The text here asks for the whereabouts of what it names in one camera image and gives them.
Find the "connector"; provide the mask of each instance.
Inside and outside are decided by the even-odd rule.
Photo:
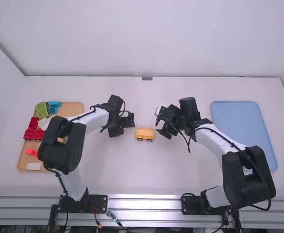
[[[107,211],[106,212],[106,215],[108,216],[108,217],[110,217],[115,223],[117,223],[118,225],[119,225],[119,220],[118,220],[118,218],[116,217],[116,215],[114,215],[111,211]]]

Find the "blue mat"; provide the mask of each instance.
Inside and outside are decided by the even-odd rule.
[[[253,101],[214,101],[211,104],[216,127],[246,146],[259,146],[266,155],[270,171],[278,168],[276,156],[259,105]]]

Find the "yellow toy car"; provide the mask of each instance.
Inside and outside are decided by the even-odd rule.
[[[145,129],[145,128],[137,128],[135,138],[138,141],[147,140],[152,142],[155,140],[155,130],[154,129]]]

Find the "metal frame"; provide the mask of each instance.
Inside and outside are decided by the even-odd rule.
[[[221,216],[185,216],[178,195],[108,195],[108,209],[125,227],[217,228]],[[0,197],[0,225],[47,225],[50,207],[58,197]],[[267,202],[258,204],[265,207]],[[117,226],[104,214],[98,214],[103,226]],[[272,200],[263,212],[251,207],[240,210],[243,228],[284,229],[284,199]],[[66,214],[58,214],[56,225],[64,225]],[[93,214],[68,214],[68,226],[96,226]]]

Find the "cable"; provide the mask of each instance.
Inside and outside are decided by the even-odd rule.
[[[187,145],[187,147],[188,147],[188,152],[190,153],[189,142],[187,142],[187,139],[185,138],[184,134],[183,134],[181,131],[178,130],[178,132],[179,132],[179,134],[184,138],[184,140],[185,140],[185,142],[186,142],[186,145]]]
[[[71,119],[69,122],[73,122],[73,121],[75,121],[75,120],[79,120],[80,118],[85,117],[85,116],[87,116],[87,115],[89,115],[89,114],[91,114],[91,113],[95,113],[96,110],[97,110],[96,107],[91,106],[91,107],[89,108],[89,110],[90,110],[91,108],[93,108],[93,111],[92,111],[92,112],[88,112],[88,113],[85,113],[85,114],[83,114],[83,115],[81,115],[81,116],[77,116],[77,117]],[[55,138],[58,138],[58,137],[60,136],[60,134],[61,134],[68,126],[70,126],[70,124],[64,125],[64,126],[59,130],[59,132],[56,134]]]
[[[92,111],[92,112],[88,112],[88,113],[83,114],[83,115],[81,115],[81,116],[75,117],[75,118],[73,118],[73,119],[70,120],[70,121],[79,120],[80,118],[85,117],[85,116],[87,116],[87,115],[89,115],[89,114],[91,114],[91,113],[95,113],[95,111],[96,111],[97,109],[96,109],[94,106],[91,106],[91,107],[89,108],[89,110],[91,110],[91,108],[93,108],[93,111]]]
[[[260,173],[259,169],[257,168],[257,166],[254,164],[254,162],[246,155],[246,153],[244,151],[242,151],[239,147],[237,147],[233,142],[231,142],[230,140],[228,140],[226,137],[224,137],[223,135],[221,135],[220,133],[218,133],[217,131],[207,128],[207,127],[201,127],[201,128],[197,128],[195,129],[195,132],[198,130],[210,130],[211,132],[217,134],[218,136],[220,136],[222,139],[224,139],[226,142],[228,142],[232,147],[234,147],[235,149],[237,149],[242,155],[243,157],[252,165],[253,170],[256,171],[256,173],[258,174],[259,178],[261,179],[262,182],[266,183],[266,180],[264,179],[263,175]],[[250,205],[253,208],[262,210],[262,211],[268,211],[271,208],[271,199],[268,199],[268,207],[266,209],[261,208],[259,206],[256,205]]]
[[[121,115],[119,115],[119,117],[122,117],[122,115],[124,114],[124,112],[126,112],[126,102],[124,101],[123,102],[123,110],[122,111],[120,111],[119,113],[122,113]]]
[[[222,227],[224,226],[224,221],[225,221],[225,214],[222,215],[223,220],[221,222],[221,226],[219,228],[217,228],[215,231],[213,231],[212,233],[218,232],[220,229],[222,229]]]
[[[66,225],[67,225],[67,222],[68,222],[68,213],[66,213],[66,222],[65,222],[65,224],[64,224],[65,227],[66,227]]]
[[[93,209],[93,214],[94,214],[94,219],[95,219],[95,223],[97,224],[98,228],[101,229],[103,226],[100,224],[100,222],[98,221],[97,219],[97,214],[95,213],[95,211],[98,211],[97,208],[93,207],[92,206],[92,209]]]
[[[54,170],[49,169],[49,168],[46,168],[46,170],[47,170],[47,171],[50,171],[50,172],[53,172],[53,173],[56,174],[55,176],[56,176],[57,178],[59,178],[60,184],[61,184],[61,186],[62,186],[62,188],[63,188],[63,192],[68,196],[68,191],[67,191],[67,189],[66,189],[65,186],[64,186],[64,183],[63,183],[63,181],[62,181],[62,178],[61,178],[61,175],[59,174],[59,172],[54,171]]]
[[[259,209],[259,210],[262,210],[262,211],[268,211],[271,207],[271,199],[268,199],[268,206],[266,209],[262,208],[262,207],[259,207],[257,205],[250,205],[251,207],[254,207],[256,209]]]

